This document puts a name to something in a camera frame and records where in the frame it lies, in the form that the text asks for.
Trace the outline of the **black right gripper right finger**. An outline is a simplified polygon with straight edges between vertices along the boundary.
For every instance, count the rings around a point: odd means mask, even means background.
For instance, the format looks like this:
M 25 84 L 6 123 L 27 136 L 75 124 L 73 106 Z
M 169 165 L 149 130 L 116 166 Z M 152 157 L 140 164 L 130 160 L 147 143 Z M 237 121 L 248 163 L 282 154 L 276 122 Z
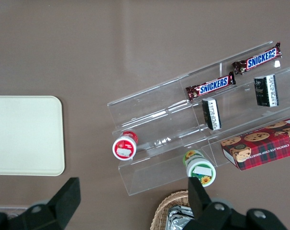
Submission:
M 212 202 L 196 177 L 188 180 L 188 200 L 194 215 L 185 230 L 229 230 L 231 209 L 221 203 Z

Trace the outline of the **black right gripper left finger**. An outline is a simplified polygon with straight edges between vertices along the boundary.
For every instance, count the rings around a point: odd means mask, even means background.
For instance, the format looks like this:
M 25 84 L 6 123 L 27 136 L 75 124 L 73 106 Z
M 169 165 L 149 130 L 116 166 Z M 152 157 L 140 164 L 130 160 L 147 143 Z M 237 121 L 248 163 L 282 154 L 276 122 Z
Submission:
M 9 220 L 10 230 L 63 230 L 81 201 L 78 177 L 70 178 L 46 204 L 28 208 Z

